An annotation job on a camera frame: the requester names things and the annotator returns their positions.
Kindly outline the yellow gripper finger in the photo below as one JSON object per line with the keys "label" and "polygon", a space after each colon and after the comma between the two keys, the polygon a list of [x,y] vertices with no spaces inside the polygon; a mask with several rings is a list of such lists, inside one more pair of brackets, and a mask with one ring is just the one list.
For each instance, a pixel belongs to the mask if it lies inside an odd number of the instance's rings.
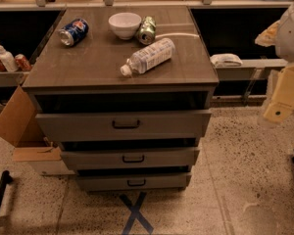
{"label": "yellow gripper finger", "polygon": [[271,24],[267,29],[265,29],[256,37],[255,43],[257,45],[264,47],[273,46],[275,44],[275,39],[279,25],[280,21],[276,21],[273,24]]}

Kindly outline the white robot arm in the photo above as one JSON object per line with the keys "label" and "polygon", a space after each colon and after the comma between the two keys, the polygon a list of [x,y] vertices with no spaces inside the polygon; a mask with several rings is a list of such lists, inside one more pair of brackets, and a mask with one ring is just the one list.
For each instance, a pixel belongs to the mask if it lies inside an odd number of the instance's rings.
{"label": "white robot arm", "polygon": [[294,2],[281,18],[260,33],[255,43],[275,48],[276,56],[287,61],[268,78],[267,99],[262,105],[259,123],[274,127],[294,112]]}

